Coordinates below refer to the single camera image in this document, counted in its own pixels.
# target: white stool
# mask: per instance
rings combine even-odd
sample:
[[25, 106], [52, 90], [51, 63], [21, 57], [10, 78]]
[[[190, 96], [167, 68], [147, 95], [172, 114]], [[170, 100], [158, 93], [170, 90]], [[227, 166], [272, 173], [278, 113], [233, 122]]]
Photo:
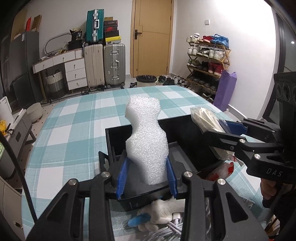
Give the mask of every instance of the white stool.
[[32, 123], [35, 121], [39, 121], [39, 119], [42, 117], [41, 104], [38, 102], [38, 103], [31, 105], [27, 109], [27, 114], [29, 115]]

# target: wooden door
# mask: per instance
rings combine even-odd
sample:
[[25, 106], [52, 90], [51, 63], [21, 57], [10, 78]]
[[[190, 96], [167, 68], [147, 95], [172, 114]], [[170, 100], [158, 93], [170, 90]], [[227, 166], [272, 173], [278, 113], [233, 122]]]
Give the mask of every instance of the wooden door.
[[172, 0], [136, 0], [133, 76], [167, 74]]

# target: purple bag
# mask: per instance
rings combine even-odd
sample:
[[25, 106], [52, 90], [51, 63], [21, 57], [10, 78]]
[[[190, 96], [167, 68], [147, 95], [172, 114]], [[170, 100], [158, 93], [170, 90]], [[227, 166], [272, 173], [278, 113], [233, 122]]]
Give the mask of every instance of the purple bag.
[[237, 74], [233, 72], [228, 73], [226, 70], [222, 72], [219, 80], [218, 90], [214, 99], [214, 106], [221, 111], [225, 111], [231, 99], [235, 83], [237, 82]]

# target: white appliance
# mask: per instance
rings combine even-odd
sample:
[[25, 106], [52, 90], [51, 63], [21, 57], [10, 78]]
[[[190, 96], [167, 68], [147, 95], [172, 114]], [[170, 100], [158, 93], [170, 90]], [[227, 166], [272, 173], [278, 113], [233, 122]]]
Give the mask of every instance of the white appliance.
[[0, 100], [0, 120], [5, 120], [7, 126], [9, 123], [13, 124], [15, 120], [12, 116], [11, 108], [6, 96]]

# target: checkered bedsheet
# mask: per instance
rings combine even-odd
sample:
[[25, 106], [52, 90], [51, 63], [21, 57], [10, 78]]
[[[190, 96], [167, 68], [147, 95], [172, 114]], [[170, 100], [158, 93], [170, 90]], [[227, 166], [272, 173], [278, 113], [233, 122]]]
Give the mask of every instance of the checkered bedsheet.
[[[201, 106], [212, 110], [221, 119], [230, 120], [196, 93], [178, 86], [106, 91], [57, 104], [34, 144], [25, 174], [37, 217], [69, 179], [84, 181], [99, 173], [98, 152], [107, 153], [105, 129], [130, 124], [124, 117], [130, 95], [158, 98], [161, 106], [159, 119], [188, 115], [191, 107]], [[259, 221], [269, 218], [270, 213], [261, 204], [260, 180], [249, 176], [245, 166], [236, 164], [227, 181], [239, 195], [256, 203], [252, 211]], [[84, 240], [89, 239], [88, 207], [89, 200], [86, 199]], [[123, 212], [116, 201], [110, 202], [110, 209], [116, 239], [134, 239], [133, 234], [137, 230], [129, 228], [127, 221], [136, 215], [136, 211]], [[22, 221], [27, 236], [33, 227], [33, 220], [25, 195], [22, 197]]]

